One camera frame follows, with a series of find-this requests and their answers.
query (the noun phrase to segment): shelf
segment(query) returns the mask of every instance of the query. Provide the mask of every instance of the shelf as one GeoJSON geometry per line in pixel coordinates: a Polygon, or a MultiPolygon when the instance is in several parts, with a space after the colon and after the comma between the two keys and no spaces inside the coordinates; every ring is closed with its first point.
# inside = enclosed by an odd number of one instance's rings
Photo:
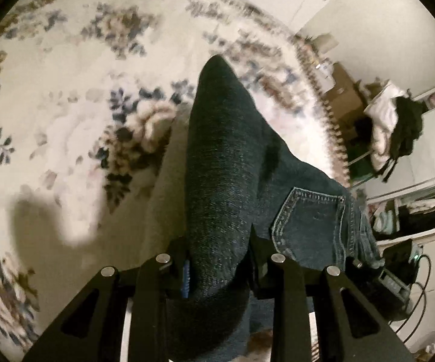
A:
{"type": "Polygon", "coordinates": [[[374,232],[378,246],[389,246],[407,239],[427,239],[428,241],[435,240],[435,203],[428,201],[429,199],[435,199],[435,186],[427,186],[424,189],[407,192],[401,196],[393,199],[384,200],[382,204],[368,202],[368,211],[371,222],[375,220],[374,215],[377,211],[393,212],[394,232],[398,235],[396,238],[387,238],[388,236],[374,232]],[[419,203],[419,207],[411,205],[412,203],[419,203]],[[424,230],[424,225],[429,224],[433,228],[430,230],[424,230]]]}
{"type": "Polygon", "coordinates": [[[366,182],[369,201],[381,202],[435,185],[435,108],[422,115],[423,133],[414,141],[409,156],[399,158],[397,167],[387,183],[380,179],[366,182]]]}
{"type": "Polygon", "coordinates": [[[377,241],[377,245],[380,248],[388,248],[391,245],[395,245],[399,242],[406,241],[407,239],[427,239],[427,242],[435,241],[435,229],[424,231],[423,233],[411,234],[409,236],[398,237],[395,239],[383,239],[377,241]]]}

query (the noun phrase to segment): blue jeans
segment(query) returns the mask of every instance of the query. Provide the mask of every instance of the blue jeans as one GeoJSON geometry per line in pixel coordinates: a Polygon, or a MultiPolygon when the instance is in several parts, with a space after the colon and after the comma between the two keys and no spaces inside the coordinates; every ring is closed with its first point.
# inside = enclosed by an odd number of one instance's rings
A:
{"type": "Polygon", "coordinates": [[[251,225],[278,252],[323,269],[353,256],[381,264],[370,225],[349,192],[296,159],[220,56],[202,70],[185,177],[191,294],[168,304],[174,362],[227,362],[251,332],[272,327],[272,301],[250,295],[243,262],[251,225]]]}

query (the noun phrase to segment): bolt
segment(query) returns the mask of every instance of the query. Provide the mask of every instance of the bolt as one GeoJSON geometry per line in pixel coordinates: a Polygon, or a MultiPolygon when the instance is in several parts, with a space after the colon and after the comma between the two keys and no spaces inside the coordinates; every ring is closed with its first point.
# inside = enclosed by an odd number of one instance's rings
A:
{"type": "Polygon", "coordinates": [[[357,260],[357,259],[354,259],[354,260],[353,260],[353,265],[354,265],[355,267],[357,267],[358,269],[360,269],[361,267],[363,267],[363,263],[362,263],[361,261],[357,260]]]}
{"type": "Polygon", "coordinates": [[[284,260],[286,260],[286,257],[281,253],[275,253],[271,256],[271,260],[273,260],[274,262],[284,262],[284,260]]]}
{"type": "Polygon", "coordinates": [[[113,267],[104,267],[100,271],[102,276],[105,276],[106,278],[109,278],[110,276],[113,276],[115,273],[115,268],[113,267]]]}
{"type": "Polygon", "coordinates": [[[167,253],[160,253],[155,260],[161,264],[167,264],[171,260],[171,257],[167,253]]]}
{"type": "Polygon", "coordinates": [[[327,272],[332,276],[338,276],[340,274],[340,269],[338,267],[335,267],[334,265],[330,265],[327,268],[327,272]]]}

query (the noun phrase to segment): floral rug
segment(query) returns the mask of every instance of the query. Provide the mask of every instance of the floral rug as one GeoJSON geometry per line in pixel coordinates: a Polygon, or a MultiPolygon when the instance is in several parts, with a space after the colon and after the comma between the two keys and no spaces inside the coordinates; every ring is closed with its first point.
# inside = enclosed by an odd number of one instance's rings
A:
{"type": "Polygon", "coordinates": [[[0,24],[0,349],[139,265],[180,103],[223,54],[296,157],[347,184],[306,44],[242,0],[20,0],[0,24]]]}

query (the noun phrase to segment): back pocket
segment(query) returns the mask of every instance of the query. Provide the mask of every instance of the back pocket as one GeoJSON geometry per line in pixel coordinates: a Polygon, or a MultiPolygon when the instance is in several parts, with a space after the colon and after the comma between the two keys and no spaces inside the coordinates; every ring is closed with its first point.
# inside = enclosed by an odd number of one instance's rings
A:
{"type": "Polygon", "coordinates": [[[274,247],[301,266],[321,270],[344,251],[345,198],[293,188],[271,226],[274,247]]]}

